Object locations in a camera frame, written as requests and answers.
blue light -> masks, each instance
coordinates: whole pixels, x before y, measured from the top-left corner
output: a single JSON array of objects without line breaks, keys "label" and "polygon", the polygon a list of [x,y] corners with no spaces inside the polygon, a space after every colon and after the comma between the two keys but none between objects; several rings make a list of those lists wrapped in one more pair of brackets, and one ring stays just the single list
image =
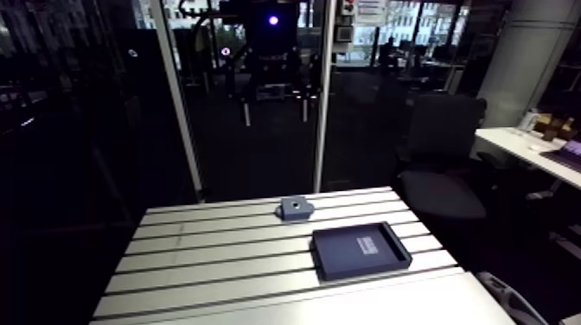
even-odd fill
[{"label": "blue light", "polygon": [[272,26],[276,26],[276,24],[278,24],[278,17],[271,16],[270,18],[268,18],[268,23]]}]

office room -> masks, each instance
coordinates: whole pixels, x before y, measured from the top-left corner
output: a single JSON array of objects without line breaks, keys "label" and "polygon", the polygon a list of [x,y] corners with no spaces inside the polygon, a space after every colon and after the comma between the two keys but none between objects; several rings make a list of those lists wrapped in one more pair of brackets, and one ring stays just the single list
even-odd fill
[{"label": "office room", "polygon": [[581,1],[0,13],[8,323],[581,323]]}]

laptop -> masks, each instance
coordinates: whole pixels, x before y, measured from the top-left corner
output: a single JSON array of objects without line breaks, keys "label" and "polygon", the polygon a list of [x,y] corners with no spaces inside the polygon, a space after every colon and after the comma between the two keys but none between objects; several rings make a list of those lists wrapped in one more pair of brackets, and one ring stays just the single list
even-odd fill
[{"label": "laptop", "polygon": [[549,158],[556,163],[560,163],[575,169],[581,173],[581,137],[576,136],[559,149],[554,151],[542,152],[543,157]]}]

black tray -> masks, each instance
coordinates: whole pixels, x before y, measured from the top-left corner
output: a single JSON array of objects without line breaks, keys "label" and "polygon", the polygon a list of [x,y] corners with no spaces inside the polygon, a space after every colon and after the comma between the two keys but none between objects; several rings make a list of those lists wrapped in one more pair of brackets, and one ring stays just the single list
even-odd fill
[{"label": "black tray", "polygon": [[406,269],[412,256],[385,222],[315,230],[313,256],[324,280]]}]

glass door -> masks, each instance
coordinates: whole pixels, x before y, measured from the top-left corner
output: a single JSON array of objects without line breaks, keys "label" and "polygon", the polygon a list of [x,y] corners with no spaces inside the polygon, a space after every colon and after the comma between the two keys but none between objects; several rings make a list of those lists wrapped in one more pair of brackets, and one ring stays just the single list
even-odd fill
[{"label": "glass door", "polygon": [[206,201],[312,192],[324,1],[142,6],[168,26]]},{"label": "glass door", "polygon": [[456,60],[469,7],[461,1],[359,2],[335,18],[322,191],[386,186],[395,149],[407,133],[413,101],[456,93]]}]

